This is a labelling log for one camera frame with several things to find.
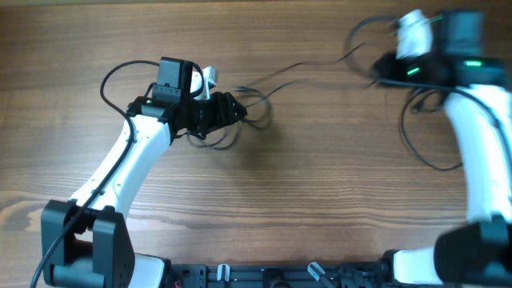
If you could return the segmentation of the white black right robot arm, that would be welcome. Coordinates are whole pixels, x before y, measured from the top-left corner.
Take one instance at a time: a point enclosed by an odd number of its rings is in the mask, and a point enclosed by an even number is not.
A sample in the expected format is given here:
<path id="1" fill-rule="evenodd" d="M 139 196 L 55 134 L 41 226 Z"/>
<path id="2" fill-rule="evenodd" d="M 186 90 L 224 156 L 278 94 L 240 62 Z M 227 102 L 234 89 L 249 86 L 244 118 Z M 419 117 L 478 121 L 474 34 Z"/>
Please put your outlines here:
<path id="1" fill-rule="evenodd" d="M 397 49 L 372 69 L 387 86 L 440 93 L 457 139 L 467 189 L 466 223 L 431 247 L 397 250 L 389 280 L 399 285 L 511 284 L 511 94 L 504 65 L 484 54 L 482 13 L 413 10 L 397 21 Z"/>

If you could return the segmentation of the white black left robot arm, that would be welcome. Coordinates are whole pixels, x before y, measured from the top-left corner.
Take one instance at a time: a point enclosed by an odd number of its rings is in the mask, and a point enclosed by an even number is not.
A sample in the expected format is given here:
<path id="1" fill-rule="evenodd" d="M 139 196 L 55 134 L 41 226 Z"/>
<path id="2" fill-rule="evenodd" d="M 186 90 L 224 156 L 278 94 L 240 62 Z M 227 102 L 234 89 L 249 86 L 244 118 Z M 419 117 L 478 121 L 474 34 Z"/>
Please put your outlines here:
<path id="1" fill-rule="evenodd" d="M 42 259 L 30 284 L 52 287 L 180 287 L 167 258 L 134 251 L 126 219 L 156 161 L 178 138 L 237 125 L 244 105 L 217 92 L 217 73 L 163 57 L 146 92 L 122 110 L 122 132 L 91 178 L 69 200 L 42 212 Z"/>

